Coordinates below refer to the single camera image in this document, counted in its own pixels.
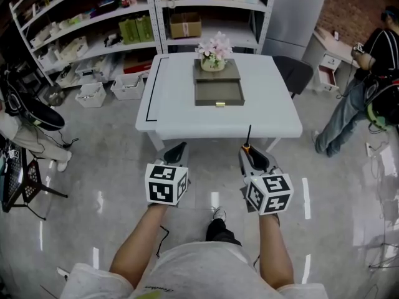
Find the black pants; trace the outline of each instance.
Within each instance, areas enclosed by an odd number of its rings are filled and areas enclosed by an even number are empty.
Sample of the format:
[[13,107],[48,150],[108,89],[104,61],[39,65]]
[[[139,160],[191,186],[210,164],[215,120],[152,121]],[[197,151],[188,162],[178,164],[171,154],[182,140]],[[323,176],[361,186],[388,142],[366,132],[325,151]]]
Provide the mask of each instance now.
[[226,224],[220,218],[217,218],[209,224],[206,231],[207,242],[230,242],[242,246],[241,243],[234,238],[234,233],[226,229]]

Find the refrigerator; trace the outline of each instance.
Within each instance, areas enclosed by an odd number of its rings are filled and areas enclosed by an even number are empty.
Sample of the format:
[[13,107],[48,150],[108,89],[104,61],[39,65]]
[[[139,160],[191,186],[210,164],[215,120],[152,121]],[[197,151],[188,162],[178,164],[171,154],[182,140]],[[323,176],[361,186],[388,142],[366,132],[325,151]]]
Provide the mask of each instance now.
[[301,59],[324,0],[274,0],[262,54]]

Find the chair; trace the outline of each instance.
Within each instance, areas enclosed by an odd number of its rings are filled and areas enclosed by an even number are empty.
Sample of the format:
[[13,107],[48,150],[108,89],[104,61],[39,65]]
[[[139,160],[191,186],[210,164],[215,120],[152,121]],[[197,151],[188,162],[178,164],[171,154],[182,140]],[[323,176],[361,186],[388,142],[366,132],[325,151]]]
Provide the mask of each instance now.
[[[29,165],[26,164],[26,150],[12,144],[12,148],[19,152],[17,160],[9,159],[7,161],[7,172],[1,175],[2,184],[2,209],[9,212],[13,207],[26,207],[43,221],[45,217],[37,215],[30,207],[29,203],[36,197],[40,191],[47,191],[51,194],[68,198],[68,195],[61,194],[56,190],[42,184],[39,171],[39,163],[35,157]],[[22,195],[23,204],[16,204],[19,196]]]
[[288,91],[292,93],[291,98],[294,98],[296,94],[301,94],[313,77],[313,68],[304,61],[284,55],[274,56],[273,60]]

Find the desk drawer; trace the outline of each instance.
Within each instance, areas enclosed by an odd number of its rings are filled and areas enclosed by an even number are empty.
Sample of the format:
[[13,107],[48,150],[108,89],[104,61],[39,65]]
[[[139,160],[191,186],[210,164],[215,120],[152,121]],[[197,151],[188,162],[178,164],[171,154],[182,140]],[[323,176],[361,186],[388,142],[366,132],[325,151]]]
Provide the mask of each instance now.
[[335,81],[334,70],[322,65],[317,67],[315,82],[319,90],[334,92],[339,89]]
[[336,59],[335,57],[331,57],[328,54],[325,54],[321,65],[323,67],[328,67],[331,70],[335,71],[335,70],[337,70],[340,63],[341,63],[341,60]]

